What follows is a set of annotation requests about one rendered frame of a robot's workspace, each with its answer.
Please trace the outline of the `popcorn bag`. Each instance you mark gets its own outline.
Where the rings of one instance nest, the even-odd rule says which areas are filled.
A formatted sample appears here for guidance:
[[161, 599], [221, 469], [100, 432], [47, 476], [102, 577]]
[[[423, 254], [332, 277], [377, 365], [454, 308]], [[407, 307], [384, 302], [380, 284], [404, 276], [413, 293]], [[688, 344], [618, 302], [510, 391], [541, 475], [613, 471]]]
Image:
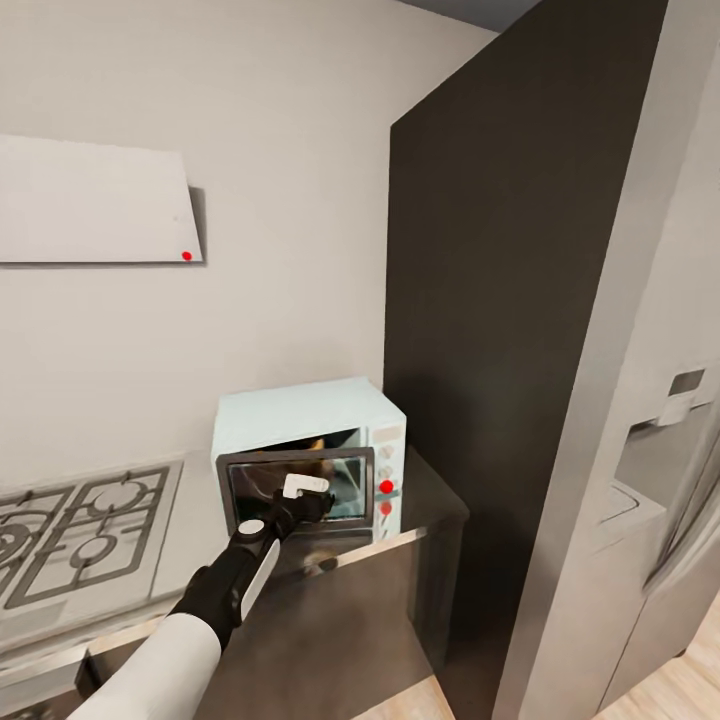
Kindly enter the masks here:
[[322, 435], [315, 435], [315, 437], [308, 437], [306, 439], [296, 439], [295, 441], [277, 443], [276, 448], [281, 451], [296, 451], [299, 449], [325, 449], [325, 442]]

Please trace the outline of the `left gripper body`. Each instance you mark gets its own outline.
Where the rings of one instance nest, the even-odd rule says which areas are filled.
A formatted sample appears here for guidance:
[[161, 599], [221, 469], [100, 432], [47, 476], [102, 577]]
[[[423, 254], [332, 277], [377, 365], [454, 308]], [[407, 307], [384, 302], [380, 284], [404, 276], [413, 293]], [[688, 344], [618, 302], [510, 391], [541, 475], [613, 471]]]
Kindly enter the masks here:
[[291, 499], [283, 497], [283, 489], [275, 489], [273, 491], [273, 507], [281, 507], [289, 514], [293, 522], [292, 532], [297, 529], [297, 525], [301, 521], [311, 521], [311, 523], [319, 523], [322, 516], [322, 500], [318, 493], [306, 492], [303, 496]]

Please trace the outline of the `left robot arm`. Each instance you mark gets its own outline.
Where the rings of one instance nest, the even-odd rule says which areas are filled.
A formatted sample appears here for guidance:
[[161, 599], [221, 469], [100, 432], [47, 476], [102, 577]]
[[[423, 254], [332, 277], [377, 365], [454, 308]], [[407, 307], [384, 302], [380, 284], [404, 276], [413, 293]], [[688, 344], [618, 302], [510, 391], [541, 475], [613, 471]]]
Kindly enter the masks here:
[[243, 521], [227, 549], [189, 581], [185, 596], [130, 659], [67, 720], [193, 720], [233, 629], [241, 627], [301, 521], [331, 513], [337, 490], [287, 474], [273, 507]]

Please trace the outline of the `microwave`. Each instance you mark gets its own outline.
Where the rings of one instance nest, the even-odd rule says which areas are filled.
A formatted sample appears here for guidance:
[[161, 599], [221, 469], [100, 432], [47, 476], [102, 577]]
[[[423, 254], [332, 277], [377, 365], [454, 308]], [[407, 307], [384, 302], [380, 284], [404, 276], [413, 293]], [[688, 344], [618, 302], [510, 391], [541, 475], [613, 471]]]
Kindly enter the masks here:
[[[211, 463], [225, 535], [273, 507], [287, 474], [322, 477], [337, 496], [295, 533], [373, 526], [374, 498], [403, 484], [406, 415], [366, 377], [219, 397]], [[322, 435], [325, 449], [277, 443]]]

